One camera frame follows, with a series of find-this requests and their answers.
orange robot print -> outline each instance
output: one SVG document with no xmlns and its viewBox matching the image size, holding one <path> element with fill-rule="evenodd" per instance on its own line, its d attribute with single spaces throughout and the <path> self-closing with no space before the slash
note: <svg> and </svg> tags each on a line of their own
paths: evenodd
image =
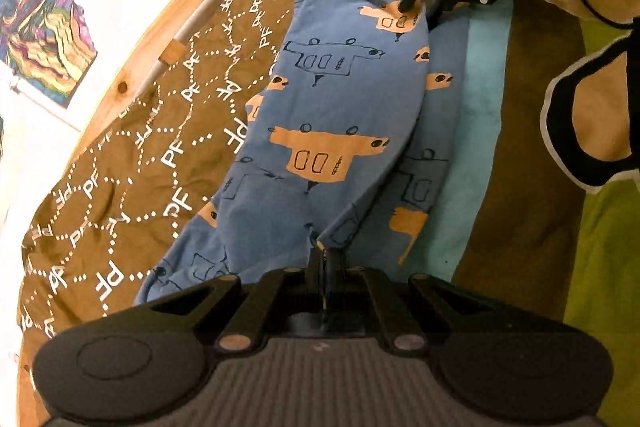
<svg viewBox="0 0 640 427">
<path fill-rule="evenodd" d="M 399 10 L 400 1 L 393 1 L 382 8 L 363 6 L 360 8 L 360 15 L 377 19 L 376 28 L 396 34 L 396 42 L 400 37 L 410 32 L 418 23 L 422 13 L 422 3 L 417 0 L 414 6 L 407 12 Z"/>
<path fill-rule="evenodd" d="M 406 261 L 428 217 L 427 213 L 421 212 L 420 210 L 410 210 L 402 206 L 394 209 L 394 213 L 389 221 L 389 230 L 405 233 L 410 237 L 409 245 L 398 258 L 398 264 L 402 265 L 404 261 Z"/>
<path fill-rule="evenodd" d="M 430 73 L 427 75 L 427 91 L 449 87 L 452 79 L 450 73 Z"/>
<path fill-rule="evenodd" d="M 264 100 L 263 95 L 254 94 L 244 105 L 244 107 L 246 107 L 247 122 L 255 122 L 256 118 L 258 118 L 258 111 L 260 110 L 260 106 L 262 105 L 262 100 Z"/>
<path fill-rule="evenodd" d="M 428 46 L 425 46 L 415 52 L 414 60 L 416 62 L 429 62 L 430 57 L 431 57 L 431 50 L 429 49 Z"/>
<path fill-rule="evenodd" d="M 210 201 L 203 206 L 203 208 L 198 212 L 198 215 L 207 221 L 211 228 L 216 229 L 218 227 L 218 211 Z"/>
<path fill-rule="evenodd" d="M 356 156 L 382 154 L 389 143 L 388 138 L 357 135 L 357 126 L 345 134 L 313 131 L 308 123 L 299 130 L 275 127 L 270 131 L 271 143 L 291 149 L 287 171 L 308 180 L 309 188 L 344 181 Z"/>
<path fill-rule="evenodd" d="M 280 76 L 279 74 L 274 74 L 271 78 L 271 82 L 267 85 L 266 90 L 283 91 L 287 86 L 289 86 L 289 79 L 284 78 L 284 76 Z"/>
</svg>

brown fabric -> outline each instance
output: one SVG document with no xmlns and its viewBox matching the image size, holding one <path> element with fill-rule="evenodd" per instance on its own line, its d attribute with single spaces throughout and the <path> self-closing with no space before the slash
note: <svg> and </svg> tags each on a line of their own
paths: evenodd
<svg viewBox="0 0 640 427">
<path fill-rule="evenodd" d="M 34 331 L 31 335 L 25 335 L 22 340 L 17 395 L 17 421 L 19 426 L 44 425 L 44 422 L 50 418 L 49 413 L 42 404 L 42 400 L 34 392 L 31 384 L 31 361 L 46 340 L 47 337 L 41 331 Z"/>
<path fill-rule="evenodd" d="M 70 166 L 34 216 L 20 297 L 29 299 L 33 326 L 21 364 L 31 365 L 47 337 L 130 307 L 142 278 L 217 190 L 244 134 L 244 104 L 268 81 L 292 0 L 222 6 L 184 60 Z M 21 411 L 33 406 L 30 388 L 21 382 Z M 28 418 L 20 427 L 34 426 Z"/>
<path fill-rule="evenodd" d="M 453 282 L 562 320 L 584 191 L 540 135 L 549 81 L 584 56 L 579 22 L 545 0 L 514 0 L 489 186 Z"/>
</svg>

blue pajamas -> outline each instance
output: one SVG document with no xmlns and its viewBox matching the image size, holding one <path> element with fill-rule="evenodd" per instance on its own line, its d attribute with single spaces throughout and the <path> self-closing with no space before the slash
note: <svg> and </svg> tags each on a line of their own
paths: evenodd
<svg viewBox="0 0 640 427">
<path fill-rule="evenodd" d="M 402 276 L 452 155 L 468 17 L 449 14 L 436 44 L 425 3 L 403 14 L 399 1 L 294 0 L 244 145 L 136 303 L 304 267 L 318 243 Z"/>
</svg>

poster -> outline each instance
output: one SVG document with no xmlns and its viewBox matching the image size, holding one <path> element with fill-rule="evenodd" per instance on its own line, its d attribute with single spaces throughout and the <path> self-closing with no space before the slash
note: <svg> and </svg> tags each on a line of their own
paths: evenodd
<svg viewBox="0 0 640 427">
<path fill-rule="evenodd" d="M 67 107 L 97 51 L 74 0 L 0 0 L 0 59 Z"/>
</svg>

teal fabric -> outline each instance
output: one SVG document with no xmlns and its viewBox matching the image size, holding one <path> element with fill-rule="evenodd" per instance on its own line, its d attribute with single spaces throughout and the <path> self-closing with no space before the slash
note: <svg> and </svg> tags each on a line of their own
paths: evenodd
<svg viewBox="0 0 640 427">
<path fill-rule="evenodd" d="M 462 111 L 438 204 L 407 260 L 407 272 L 451 280 L 486 193 L 500 134 L 513 0 L 470 11 Z"/>
</svg>

